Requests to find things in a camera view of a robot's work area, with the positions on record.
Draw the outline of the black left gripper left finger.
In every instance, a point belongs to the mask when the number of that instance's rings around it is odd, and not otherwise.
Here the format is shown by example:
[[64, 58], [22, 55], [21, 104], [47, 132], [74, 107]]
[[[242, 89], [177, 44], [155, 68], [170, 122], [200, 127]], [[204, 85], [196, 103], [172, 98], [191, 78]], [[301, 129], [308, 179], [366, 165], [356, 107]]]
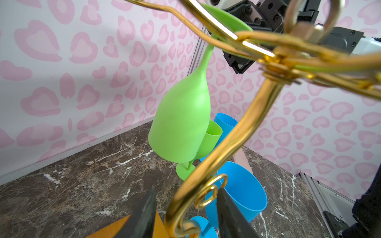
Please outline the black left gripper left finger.
[[156, 190], [148, 191], [115, 238], [152, 238], [156, 216]]

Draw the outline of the green wine glass back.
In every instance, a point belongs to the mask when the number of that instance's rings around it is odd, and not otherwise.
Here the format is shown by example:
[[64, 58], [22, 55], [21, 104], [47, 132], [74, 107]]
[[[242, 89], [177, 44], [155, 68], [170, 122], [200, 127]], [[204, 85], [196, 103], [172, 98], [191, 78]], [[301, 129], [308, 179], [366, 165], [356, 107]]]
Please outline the green wine glass back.
[[186, 163], [199, 150], [211, 114], [206, 73], [213, 50], [208, 44], [195, 71], [174, 85], [158, 106], [148, 142], [164, 160]]

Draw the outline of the blue wine glass front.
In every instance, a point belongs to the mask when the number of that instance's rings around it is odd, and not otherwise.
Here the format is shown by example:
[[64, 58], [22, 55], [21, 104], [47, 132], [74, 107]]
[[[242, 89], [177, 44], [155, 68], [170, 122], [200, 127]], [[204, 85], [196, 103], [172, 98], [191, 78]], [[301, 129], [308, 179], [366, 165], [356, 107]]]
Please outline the blue wine glass front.
[[[257, 178], [247, 169], [234, 162], [226, 162], [217, 173], [228, 176], [225, 189], [247, 222], [252, 222], [266, 209], [266, 192]], [[215, 230], [218, 229], [217, 200], [206, 206], [205, 211], [207, 218], [195, 216], [192, 220], [199, 223], [202, 238], [216, 238]]]

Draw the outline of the blue wine glass back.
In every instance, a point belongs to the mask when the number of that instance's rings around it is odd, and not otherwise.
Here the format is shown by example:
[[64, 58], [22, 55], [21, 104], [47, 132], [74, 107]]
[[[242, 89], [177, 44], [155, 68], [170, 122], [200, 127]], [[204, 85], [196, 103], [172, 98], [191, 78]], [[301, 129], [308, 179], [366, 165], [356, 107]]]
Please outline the blue wine glass back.
[[218, 140], [216, 146], [214, 147], [215, 149], [232, 131], [232, 129], [237, 125], [238, 122], [234, 118], [223, 113], [217, 113], [214, 118], [214, 122], [217, 123], [222, 129], [222, 135], [220, 139]]

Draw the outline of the green wine glass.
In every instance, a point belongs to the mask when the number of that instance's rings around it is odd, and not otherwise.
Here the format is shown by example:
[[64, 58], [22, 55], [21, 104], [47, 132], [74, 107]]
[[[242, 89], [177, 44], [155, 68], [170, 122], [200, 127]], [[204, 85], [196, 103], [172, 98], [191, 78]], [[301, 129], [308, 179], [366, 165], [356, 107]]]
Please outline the green wine glass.
[[208, 44], [195, 71], [174, 85], [158, 106], [148, 142], [164, 160], [186, 163], [199, 150], [211, 114], [206, 73], [213, 50]]
[[204, 158], [215, 148], [222, 133], [222, 128], [216, 122], [210, 120], [207, 131], [195, 157], [189, 162], [180, 163], [176, 166], [176, 173], [181, 180], [185, 181], [195, 170], [195, 166], [193, 165], [195, 160]]

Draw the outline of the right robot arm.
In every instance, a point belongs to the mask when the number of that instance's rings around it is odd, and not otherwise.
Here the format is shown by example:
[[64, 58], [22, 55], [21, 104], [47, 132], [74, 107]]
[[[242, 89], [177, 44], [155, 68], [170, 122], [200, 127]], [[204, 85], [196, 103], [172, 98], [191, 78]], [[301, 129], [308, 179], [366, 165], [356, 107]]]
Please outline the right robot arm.
[[[284, 17], [290, 1], [205, 1], [244, 22], [252, 30], [283, 33]], [[315, 23], [320, 1], [305, 1], [299, 8], [298, 21]], [[321, 44], [352, 55], [365, 55], [381, 51], [381, 38], [372, 38], [356, 31], [336, 26]], [[224, 58], [236, 74], [243, 74], [255, 62], [224, 52]]]

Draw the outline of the gold wire glass rack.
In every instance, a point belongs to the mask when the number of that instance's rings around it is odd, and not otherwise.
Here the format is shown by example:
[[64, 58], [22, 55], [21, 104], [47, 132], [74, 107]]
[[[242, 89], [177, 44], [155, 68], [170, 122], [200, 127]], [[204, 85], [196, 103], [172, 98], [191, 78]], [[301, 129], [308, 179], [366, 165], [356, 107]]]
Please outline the gold wire glass rack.
[[325, 1], [322, 29], [297, 19], [304, 1], [290, 1], [275, 33], [237, 27], [224, 13], [223, 5], [212, 6], [210, 1], [179, 1], [178, 6], [163, 1], [133, 4], [154, 16], [167, 15], [174, 25], [214, 47], [204, 72], [211, 101], [209, 116], [225, 113], [238, 121], [228, 143], [219, 145], [197, 166], [196, 173], [173, 196], [164, 215], [164, 227], [172, 238], [200, 233], [200, 226], [190, 220], [188, 211], [211, 204], [206, 194], [216, 191], [217, 170], [242, 146], [263, 151], [272, 160], [278, 159], [277, 152], [283, 157], [295, 154], [292, 125], [296, 123], [310, 132], [305, 136], [305, 147], [327, 142], [308, 125], [313, 112], [308, 103], [298, 100], [299, 96], [312, 100], [322, 91], [339, 93], [341, 99], [334, 105], [339, 113], [325, 112], [329, 119], [347, 117], [358, 110], [348, 93], [372, 102], [381, 98], [380, 51], [351, 56], [322, 45], [323, 37], [339, 20], [351, 20], [341, 17], [341, 11], [350, 6], [348, 1]]

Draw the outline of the blue wine glass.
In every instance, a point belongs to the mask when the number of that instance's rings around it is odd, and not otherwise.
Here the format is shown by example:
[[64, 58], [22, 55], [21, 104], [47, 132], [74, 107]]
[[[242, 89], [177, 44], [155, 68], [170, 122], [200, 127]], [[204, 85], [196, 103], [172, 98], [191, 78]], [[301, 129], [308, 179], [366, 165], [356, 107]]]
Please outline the blue wine glass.
[[217, 123], [222, 129], [222, 135], [220, 139], [218, 140], [216, 146], [214, 147], [215, 149], [232, 131], [232, 129], [237, 125], [238, 122], [234, 118], [223, 113], [217, 113], [214, 118], [214, 122]]
[[[228, 176], [225, 189], [247, 222], [252, 222], [266, 209], [266, 192], [257, 178], [247, 169], [234, 162], [226, 162], [217, 173]], [[216, 238], [215, 230], [218, 229], [217, 200], [206, 206], [205, 211], [207, 218], [195, 216], [192, 220], [199, 223], [202, 238]]]

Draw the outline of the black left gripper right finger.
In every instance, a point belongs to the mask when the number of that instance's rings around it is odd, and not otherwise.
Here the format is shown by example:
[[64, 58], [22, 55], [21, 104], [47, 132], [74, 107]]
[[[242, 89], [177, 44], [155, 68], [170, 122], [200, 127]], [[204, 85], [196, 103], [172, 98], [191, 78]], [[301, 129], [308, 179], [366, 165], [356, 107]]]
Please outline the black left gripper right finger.
[[221, 238], [260, 238], [224, 188], [218, 190], [217, 215]]

